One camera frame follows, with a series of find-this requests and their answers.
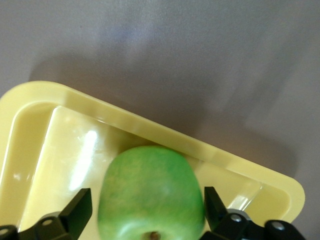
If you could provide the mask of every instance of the yellow plastic container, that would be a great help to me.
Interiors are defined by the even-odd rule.
[[[93,215],[80,239],[99,239],[97,208],[108,165],[144,145],[182,153],[202,191],[215,187],[226,207],[259,225],[291,222],[305,202],[303,188],[288,176],[58,83],[14,87],[1,98],[0,114],[0,225],[20,231],[91,188]]]

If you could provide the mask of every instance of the metal screw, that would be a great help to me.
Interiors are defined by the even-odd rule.
[[[0,236],[1,235],[5,235],[7,232],[9,232],[9,229],[8,228],[3,228],[0,230]]]
[[[47,226],[47,225],[51,224],[52,222],[53,222],[52,219],[47,219],[47,220],[44,220],[44,221],[42,222],[42,225],[43,225],[43,226]]]
[[[241,217],[237,214],[232,214],[231,219],[237,223],[241,222],[241,220],[242,220]]]
[[[277,230],[280,230],[280,231],[285,230],[285,226],[281,222],[273,221],[271,224]]]

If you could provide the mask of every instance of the apple stem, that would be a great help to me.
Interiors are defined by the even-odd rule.
[[[160,234],[157,231],[153,231],[149,236],[150,240],[160,240]]]

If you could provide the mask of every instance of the gray surface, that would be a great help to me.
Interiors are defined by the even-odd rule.
[[[60,82],[289,175],[318,239],[319,46],[317,0],[3,0],[0,96]]]

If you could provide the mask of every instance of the apple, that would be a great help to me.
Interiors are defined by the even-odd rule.
[[[139,146],[111,162],[98,208],[102,240],[198,240],[204,222],[199,183],[181,154]]]

